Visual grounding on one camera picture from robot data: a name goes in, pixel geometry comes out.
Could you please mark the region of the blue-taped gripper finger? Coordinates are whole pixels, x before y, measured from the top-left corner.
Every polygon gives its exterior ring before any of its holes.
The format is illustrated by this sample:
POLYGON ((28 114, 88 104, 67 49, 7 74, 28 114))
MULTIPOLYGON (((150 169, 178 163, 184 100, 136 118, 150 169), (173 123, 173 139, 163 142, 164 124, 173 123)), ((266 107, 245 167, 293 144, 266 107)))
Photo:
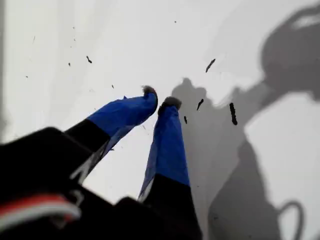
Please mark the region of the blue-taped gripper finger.
POLYGON ((139 200, 160 217, 166 239, 200 240, 179 118, 181 104, 170 96, 158 110, 139 200))
POLYGON ((65 133, 91 156, 70 175, 85 179, 104 156, 134 127, 144 123, 157 109, 158 96, 154 88, 145 85, 143 95, 109 102, 65 133))

